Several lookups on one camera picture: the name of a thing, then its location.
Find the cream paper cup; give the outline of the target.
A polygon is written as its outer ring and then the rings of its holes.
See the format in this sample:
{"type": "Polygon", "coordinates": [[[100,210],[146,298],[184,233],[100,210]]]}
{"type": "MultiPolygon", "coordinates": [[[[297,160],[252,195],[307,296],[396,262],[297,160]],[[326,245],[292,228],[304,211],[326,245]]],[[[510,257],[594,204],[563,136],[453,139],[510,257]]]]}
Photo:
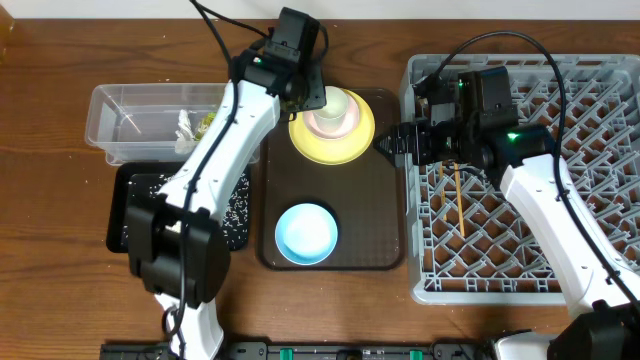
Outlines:
{"type": "Polygon", "coordinates": [[[318,129],[322,132],[333,133],[344,122],[344,117],[349,107],[347,94],[334,86],[325,87],[326,104],[319,110],[313,111],[313,116],[318,129]]]}

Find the green yellow snack wrapper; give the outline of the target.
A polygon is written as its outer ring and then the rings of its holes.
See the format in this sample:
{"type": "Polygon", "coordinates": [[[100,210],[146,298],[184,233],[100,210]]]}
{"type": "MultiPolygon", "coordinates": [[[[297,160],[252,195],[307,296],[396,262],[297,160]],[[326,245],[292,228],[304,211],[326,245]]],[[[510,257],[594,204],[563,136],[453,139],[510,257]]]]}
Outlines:
{"type": "Polygon", "coordinates": [[[198,126],[194,130],[194,139],[196,141],[200,141],[204,137],[209,127],[214,122],[216,115],[216,112],[210,112],[200,120],[198,126]]]}

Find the light blue bowl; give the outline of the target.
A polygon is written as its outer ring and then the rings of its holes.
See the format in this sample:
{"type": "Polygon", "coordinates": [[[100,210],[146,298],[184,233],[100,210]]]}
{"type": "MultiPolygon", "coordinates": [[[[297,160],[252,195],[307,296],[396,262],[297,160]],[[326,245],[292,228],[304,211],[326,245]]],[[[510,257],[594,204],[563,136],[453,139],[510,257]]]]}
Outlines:
{"type": "Polygon", "coordinates": [[[281,255],[300,266],[319,264],[334,251],[338,222],[324,206],[300,203],[287,209],[276,222],[275,244],[281,255]]]}

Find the white tissue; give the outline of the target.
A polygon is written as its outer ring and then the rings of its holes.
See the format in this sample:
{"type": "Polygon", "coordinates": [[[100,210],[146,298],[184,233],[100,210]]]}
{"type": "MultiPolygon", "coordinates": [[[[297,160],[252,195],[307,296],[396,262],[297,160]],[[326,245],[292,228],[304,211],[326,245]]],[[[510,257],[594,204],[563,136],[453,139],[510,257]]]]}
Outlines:
{"type": "Polygon", "coordinates": [[[186,155],[191,153],[196,147],[196,139],[191,127],[189,114],[186,110],[181,110],[178,115],[178,129],[175,131],[177,140],[174,150],[177,154],[186,155]]]}

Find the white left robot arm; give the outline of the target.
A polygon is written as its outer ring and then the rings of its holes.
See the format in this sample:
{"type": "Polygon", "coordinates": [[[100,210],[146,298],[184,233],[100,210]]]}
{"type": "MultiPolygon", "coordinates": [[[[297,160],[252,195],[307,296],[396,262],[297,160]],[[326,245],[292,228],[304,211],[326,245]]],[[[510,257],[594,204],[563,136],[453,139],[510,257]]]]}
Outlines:
{"type": "Polygon", "coordinates": [[[325,103],[320,57],[248,49],[233,59],[214,121],[187,161],[156,194],[130,196],[130,271],[163,307],[177,358],[213,359],[222,346],[215,297],[231,256],[221,224],[254,150],[282,114],[325,103]]]}

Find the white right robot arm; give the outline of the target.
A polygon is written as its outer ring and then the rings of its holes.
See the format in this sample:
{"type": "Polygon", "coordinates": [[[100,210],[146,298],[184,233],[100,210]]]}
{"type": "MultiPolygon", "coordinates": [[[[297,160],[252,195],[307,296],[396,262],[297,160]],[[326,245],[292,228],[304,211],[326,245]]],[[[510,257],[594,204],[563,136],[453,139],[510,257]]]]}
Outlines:
{"type": "Polygon", "coordinates": [[[455,161],[483,171],[535,237],[560,284],[571,323],[554,337],[533,331],[504,336],[493,342],[493,358],[638,358],[639,276],[578,194],[559,143],[545,126],[405,122],[373,146],[395,167],[409,154],[417,166],[455,161]]]}

